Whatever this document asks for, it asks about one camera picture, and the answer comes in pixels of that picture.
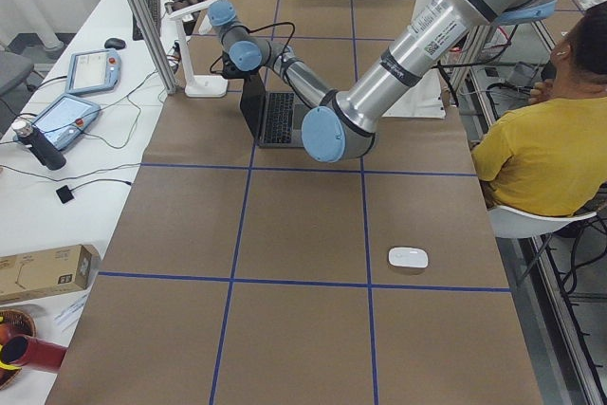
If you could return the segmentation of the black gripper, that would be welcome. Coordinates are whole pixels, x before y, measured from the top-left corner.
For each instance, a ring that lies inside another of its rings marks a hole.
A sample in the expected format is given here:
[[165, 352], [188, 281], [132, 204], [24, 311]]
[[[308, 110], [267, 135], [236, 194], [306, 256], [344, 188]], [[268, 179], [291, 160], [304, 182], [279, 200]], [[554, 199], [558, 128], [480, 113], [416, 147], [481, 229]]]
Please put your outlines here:
[[248, 80], [253, 75], [256, 75], [259, 72], [259, 68], [253, 68], [252, 70], [241, 70], [236, 64], [231, 60], [228, 54], [223, 54], [221, 56], [222, 61], [222, 70], [221, 76], [226, 80]]

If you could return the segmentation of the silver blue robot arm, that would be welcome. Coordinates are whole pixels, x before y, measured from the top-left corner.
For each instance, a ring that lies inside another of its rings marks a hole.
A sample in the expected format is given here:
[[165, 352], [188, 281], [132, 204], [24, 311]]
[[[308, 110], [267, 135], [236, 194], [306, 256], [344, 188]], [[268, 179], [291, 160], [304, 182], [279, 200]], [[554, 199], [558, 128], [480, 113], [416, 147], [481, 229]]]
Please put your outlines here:
[[309, 108], [304, 149], [336, 162], [367, 154], [383, 114], [472, 28], [539, 21], [555, 7], [556, 0], [431, 0], [348, 91], [330, 88], [289, 46], [251, 36], [228, 0], [212, 2], [201, 29], [217, 34], [239, 70], [264, 66], [287, 83]]

